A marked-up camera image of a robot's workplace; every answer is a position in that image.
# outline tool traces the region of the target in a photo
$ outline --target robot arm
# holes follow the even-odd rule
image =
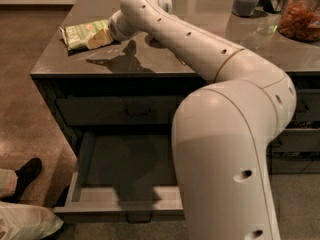
[[[115,40],[152,35],[209,85],[179,106],[175,169],[192,240],[280,239],[267,145],[290,122],[292,81],[257,54],[171,15],[171,0],[121,0]]]

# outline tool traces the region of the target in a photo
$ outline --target beige pants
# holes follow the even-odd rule
[[[14,193],[17,176],[0,169],[0,198]],[[63,222],[45,207],[0,201],[0,240],[38,240],[60,229]]]

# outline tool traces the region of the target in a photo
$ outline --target drawer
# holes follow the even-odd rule
[[[286,129],[268,146],[274,152],[319,152],[319,129]]]
[[[297,91],[297,108],[293,119],[296,121],[320,121],[319,90]]]
[[[69,126],[168,124],[182,98],[175,96],[69,97],[56,104]]]
[[[67,223],[182,220],[168,135],[86,133],[64,207]]]

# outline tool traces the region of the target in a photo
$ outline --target glass jar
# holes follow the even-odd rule
[[[320,0],[289,0],[278,30],[298,41],[320,40]]]

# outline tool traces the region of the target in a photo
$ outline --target brown concrete floor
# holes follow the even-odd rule
[[[32,157],[40,176],[22,203],[50,207],[69,184],[76,162],[29,73],[66,17],[62,10],[0,10],[0,166],[16,170]],[[320,175],[273,175],[283,240],[320,240]],[[184,222],[77,224],[59,240],[187,240]]]

